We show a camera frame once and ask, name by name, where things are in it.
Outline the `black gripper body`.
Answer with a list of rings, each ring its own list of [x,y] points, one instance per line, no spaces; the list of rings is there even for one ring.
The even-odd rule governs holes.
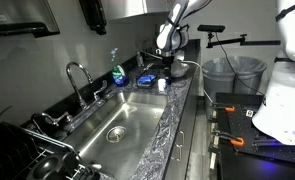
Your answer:
[[[171,77],[171,65],[174,62],[174,56],[171,52],[162,53],[162,63],[165,65],[164,73],[166,78]]]

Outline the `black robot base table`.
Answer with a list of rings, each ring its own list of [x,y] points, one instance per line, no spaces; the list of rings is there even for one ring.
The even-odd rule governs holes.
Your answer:
[[[217,93],[216,103],[235,107],[217,112],[217,130],[244,139],[242,147],[219,139],[218,180],[295,180],[295,146],[286,146],[260,132],[247,115],[256,112],[262,95]]]

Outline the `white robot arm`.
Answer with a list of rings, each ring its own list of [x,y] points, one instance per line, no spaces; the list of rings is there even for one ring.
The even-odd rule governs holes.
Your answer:
[[[187,45],[189,40],[188,25],[181,25],[186,17],[206,7],[212,0],[176,0],[156,39],[158,54],[165,65],[165,75],[171,77],[171,65],[174,62],[174,53]]]

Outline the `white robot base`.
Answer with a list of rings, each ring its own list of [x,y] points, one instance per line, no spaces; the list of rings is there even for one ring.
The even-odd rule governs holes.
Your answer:
[[[295,146],[295,0],[277,0],[276,7],[282,48],[252,123],[280,143]]]

